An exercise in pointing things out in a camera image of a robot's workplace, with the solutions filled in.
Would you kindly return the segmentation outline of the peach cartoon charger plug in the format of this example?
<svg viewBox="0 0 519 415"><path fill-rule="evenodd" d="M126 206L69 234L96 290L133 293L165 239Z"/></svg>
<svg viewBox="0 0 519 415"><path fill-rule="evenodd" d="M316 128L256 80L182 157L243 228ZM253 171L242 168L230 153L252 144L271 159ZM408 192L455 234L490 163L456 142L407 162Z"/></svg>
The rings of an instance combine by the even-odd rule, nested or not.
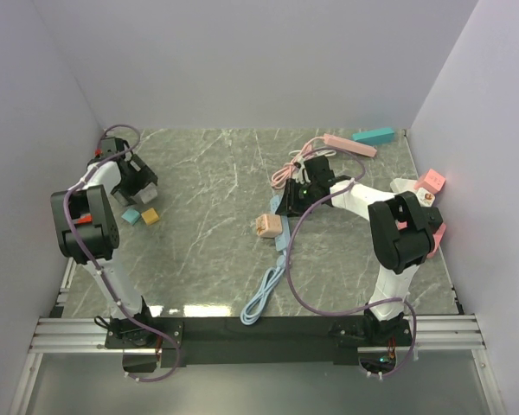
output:
<svg viewBox="0 0 519 415"><path fill-rule="evenodd" d="M256 233L261 238L274 239L282 234L282 220L276 214L262 214L255 220Z"/></svg>

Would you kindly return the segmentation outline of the teal charger plug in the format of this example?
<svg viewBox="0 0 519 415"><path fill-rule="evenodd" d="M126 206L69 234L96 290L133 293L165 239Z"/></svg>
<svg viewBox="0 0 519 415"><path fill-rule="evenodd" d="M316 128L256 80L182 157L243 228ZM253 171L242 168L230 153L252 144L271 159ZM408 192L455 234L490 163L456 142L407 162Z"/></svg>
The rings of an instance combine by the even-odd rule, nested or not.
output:
<svg viewBox="0 0 519 415"><path fill-rule="evenodd" d="M134 226L140 220L141 214L134 208L128 208L123 212L121 218L131 226Z"/></svg>

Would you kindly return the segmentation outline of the yellow charger plug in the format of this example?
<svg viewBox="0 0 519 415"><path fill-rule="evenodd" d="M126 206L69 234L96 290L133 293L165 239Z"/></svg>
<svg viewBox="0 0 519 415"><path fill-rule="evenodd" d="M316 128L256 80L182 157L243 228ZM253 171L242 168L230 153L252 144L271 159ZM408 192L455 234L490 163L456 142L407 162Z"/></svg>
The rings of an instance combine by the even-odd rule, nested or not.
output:
<svg viewBox="0 0 519 415"><path fill-rule="evenodd" d="M157 223L160 220L159 214L153 207L143 211L141 217L147 226Z"/></svg>

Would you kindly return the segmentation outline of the light blue power strip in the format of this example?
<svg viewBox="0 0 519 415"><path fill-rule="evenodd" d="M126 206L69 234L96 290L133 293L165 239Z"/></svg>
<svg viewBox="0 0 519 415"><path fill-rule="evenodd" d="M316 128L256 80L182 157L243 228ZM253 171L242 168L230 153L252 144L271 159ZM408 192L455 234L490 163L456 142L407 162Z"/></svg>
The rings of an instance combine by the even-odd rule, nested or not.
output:
<svg viewBox="0 0 519 415"><path fill-rule="evenodd" d="M275 214L280 199L281 197L279 195L272 197L269 202L269 214ZM280 216L280 218L282 220L283 232L273 239L279 257L277 258L275 266L266 269L258 290L240 313L240 322L245 326L252 326L260 319L265 311L269 297L285 274L286 257L291 233L288 218L286 216Z"/></svg>

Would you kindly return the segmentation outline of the black cube plug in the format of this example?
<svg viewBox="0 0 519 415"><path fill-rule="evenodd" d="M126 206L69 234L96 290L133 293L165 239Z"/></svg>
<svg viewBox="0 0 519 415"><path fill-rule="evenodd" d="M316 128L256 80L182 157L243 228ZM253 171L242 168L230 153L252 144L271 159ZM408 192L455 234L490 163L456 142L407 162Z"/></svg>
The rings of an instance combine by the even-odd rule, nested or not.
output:
<svg viewBox="0 0 519 415"><path fill-rule="evenodd" d="M424 207L424 212L428 226L433 233L436 233L444 223L442 215L437 207Z"/></svg>

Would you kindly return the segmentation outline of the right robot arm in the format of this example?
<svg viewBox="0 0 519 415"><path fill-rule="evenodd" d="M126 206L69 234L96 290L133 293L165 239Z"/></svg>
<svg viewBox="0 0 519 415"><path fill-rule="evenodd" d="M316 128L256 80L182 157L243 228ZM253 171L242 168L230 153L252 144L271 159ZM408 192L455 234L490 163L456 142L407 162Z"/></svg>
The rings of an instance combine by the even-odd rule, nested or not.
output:
<svg viewBox="0 0 519 415"><path fill-rule="evenodd" d="M336 176L326 156L298 162L295 168L298 172L285 179L277 214L298 217L303 223L325 204L369 224L379 271L366 306L372 317L362 324L362 334L367 342L381 345L393 334L390 321L403 314L413 276L439 244L436 234L444 225L442 215L413 191L385 192L349 176Z"/></svg>

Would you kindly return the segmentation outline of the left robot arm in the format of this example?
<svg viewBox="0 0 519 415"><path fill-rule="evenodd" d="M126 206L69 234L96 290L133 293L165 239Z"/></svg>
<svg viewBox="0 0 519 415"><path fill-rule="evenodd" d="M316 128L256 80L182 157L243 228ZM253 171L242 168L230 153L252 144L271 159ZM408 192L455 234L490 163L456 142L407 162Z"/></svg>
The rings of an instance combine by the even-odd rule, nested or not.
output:
<svg viewBox="0 0 519 415"><path fill-rule="evenodd" d="M112 196L131 208L157 198L153 170L119 137L100 141L84 176L71 188L51 194L50 203L59 248L64 257L82 265L108 300L106 328L125 334L135 347L155 339L150 310L119 259L119 228L109 202Z"/></svg>

